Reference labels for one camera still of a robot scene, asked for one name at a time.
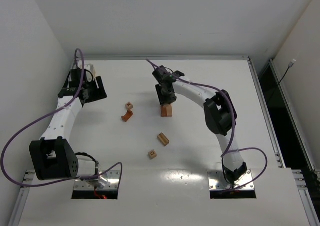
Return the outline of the light wooden rectangular block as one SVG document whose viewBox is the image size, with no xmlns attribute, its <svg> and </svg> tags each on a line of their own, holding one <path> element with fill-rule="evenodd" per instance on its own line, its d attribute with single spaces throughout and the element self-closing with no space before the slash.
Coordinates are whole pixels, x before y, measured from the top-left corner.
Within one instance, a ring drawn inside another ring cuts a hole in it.
<svg viewBox="0 0 320 226">
<path fill-rule="evenodd" d="M 173 108 L 172 108 L 172 105 L 169 104 L 167 107 L 166 107 L 166 116 L 167 117 L 172 117 L 173 116 Z"/>
</svg>

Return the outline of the reddish brown rectangular block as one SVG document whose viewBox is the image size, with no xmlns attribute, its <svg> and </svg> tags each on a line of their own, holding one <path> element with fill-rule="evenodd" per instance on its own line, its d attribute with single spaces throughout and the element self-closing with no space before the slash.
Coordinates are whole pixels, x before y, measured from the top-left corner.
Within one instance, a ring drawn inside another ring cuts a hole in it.
<svg viewBox="0 0 320 226">
<path fill-rule="evenodd" d="M 165 105 L 162 105 L 160 107 L 161 117 L 167 117 L 167 107 Z"/>
</svg>

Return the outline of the ribbed light wooden block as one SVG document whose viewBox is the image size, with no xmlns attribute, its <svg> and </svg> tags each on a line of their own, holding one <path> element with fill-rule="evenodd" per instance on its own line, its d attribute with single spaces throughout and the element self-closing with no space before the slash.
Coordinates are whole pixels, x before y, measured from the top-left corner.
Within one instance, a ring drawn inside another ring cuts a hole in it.
<svg viewBox="0 0 320 226">
<path fill-rule="evenodd" d="M 166 147 L 169 143 L 170 143 L 170 140 L 163 134 L 163 133 L 160 133 L 158 136 L 157 136 L 157 139 L 161 142 L 161 144 Z"/>
</svg>

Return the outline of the transparent orange plastic box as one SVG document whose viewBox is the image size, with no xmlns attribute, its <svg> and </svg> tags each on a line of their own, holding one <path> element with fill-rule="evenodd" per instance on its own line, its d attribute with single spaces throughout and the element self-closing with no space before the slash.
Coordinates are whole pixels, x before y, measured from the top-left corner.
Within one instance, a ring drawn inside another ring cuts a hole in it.
<svg viewBox="0 0 320 226">
<path fill-rule="evenodd" d="M 86 67 L 86 70 L 88 70 L 92 74 L 91 78 L 95 79 L 96 78 L 96 70 L 95 70 L 94 65 L 93 64 L 87 64 L 85 67 Z"/>
</svg>

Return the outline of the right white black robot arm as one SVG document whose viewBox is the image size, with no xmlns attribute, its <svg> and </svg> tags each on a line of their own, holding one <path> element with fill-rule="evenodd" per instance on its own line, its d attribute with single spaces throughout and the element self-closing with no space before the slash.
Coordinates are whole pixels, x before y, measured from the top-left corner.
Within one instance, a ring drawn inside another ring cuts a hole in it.
<svg viewBox="0 0 320 226">
<path fill-rule="evenodd" d="M 204 110 L 207 128 L 216 135 L 221 148 L 222 171 L 229 184 L 234 185 L 247 171 L 235 135 L 238 117 L 229 93 L 202 86 L 185 79 L 180 71 L 170 73 L 164 66 L 154 66 L 152 73 L 158 84 L 155 86 L 161 106 L 176 102 L 177 94 L 186 97 Z"/>
</svg>

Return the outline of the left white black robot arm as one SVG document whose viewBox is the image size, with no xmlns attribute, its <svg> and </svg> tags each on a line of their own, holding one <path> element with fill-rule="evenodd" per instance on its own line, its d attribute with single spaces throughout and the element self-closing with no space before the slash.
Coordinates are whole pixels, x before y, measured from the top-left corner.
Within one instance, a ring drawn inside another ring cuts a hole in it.
<svg viewBox="0 0 320 226">
<path fill-rule="evenodd" d="M 39 140 L 32 141 L 29 152 L 36 176 L 41 181 L 92 176 L 94 163 L 80 161 L 69 140 L 77 115 L 85 104 L 107 98 L 103 81 L 92 64 L 84 70 L 72 69 L 58 94 L 57 110 Z"/>
</svg>

